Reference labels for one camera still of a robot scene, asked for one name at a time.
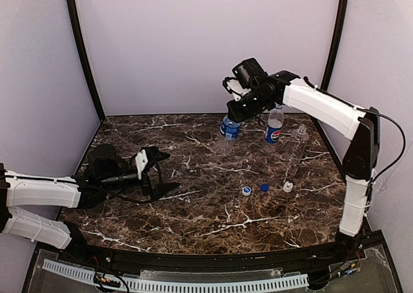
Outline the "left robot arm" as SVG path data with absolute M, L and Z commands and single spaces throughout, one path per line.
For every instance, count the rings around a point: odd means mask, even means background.
M 88 155 L 82 174 L 67 177 L 29 176 L 1 169 L 1 233 L 20 236 L 66 250 L 84 244 L 85 238 L 75 224 L 53 221 L 24 209 L 25 206 L 55 206 L 91 209 L 111 198 L 126 202 L 132 199 L 122 193 L 140 187 L 145 204 L 161 199 L 180 186 L 166 183 L 162 176 L 152 185 L 151 168 L 160 171 L 160 161 L 170 155 L 156 146 L 143 147 L 130 160 L 116 153 L 115 146 L 102 144 Z

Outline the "tall bottle blue cap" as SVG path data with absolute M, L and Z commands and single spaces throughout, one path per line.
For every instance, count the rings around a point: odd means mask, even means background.
M 267 127 L 265 132 L 265 141 L 270 144 L 276 144 L 279 141 L 281 130 L 284 124 L 285 116 L 281 105 L 277 105 L 268 113 Z

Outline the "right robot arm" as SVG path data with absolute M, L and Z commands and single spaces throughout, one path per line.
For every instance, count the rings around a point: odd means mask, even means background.
M 363 108 L 329 94 L 307 77 L 286 70 L 269 75 L 254 58 L 242 61 L 232 73 L 232 77 L 223 80 L 224 88 L 234 96 L 227 103 L 231 120 L 240 123 L 286 105 L 331 126 L 350 141 L 342 162 L 346 193 L 339 232 L 350 237 L 358 235 L 378 178 L 374 171 L 383 114 L 374 107 Z

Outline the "clear bottle white cap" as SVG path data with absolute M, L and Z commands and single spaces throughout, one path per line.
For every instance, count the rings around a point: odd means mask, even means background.
M 308 141 L 309 134 L 307 132 L 307 127 L 304 124 L 300 124 L 297 129 L 292 131 L 285 149 L 286 161 L 288 163 L 288 177 L 292 177 L 296 174 Z

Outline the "white blue bottle cap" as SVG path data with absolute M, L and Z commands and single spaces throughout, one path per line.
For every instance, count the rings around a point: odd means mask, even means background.
M 252 194 L 252 189 L 250 187 L 243 187 L 241 193 L 244 196 L 250 196 Z

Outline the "short bottle blue label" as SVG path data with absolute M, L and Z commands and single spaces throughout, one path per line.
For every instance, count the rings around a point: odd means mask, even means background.
M 218 139 L 214 145 L 214 151 L 218 154 L 228 155 L 239 134 L 241 124 L 225 116 L 220 124 Z

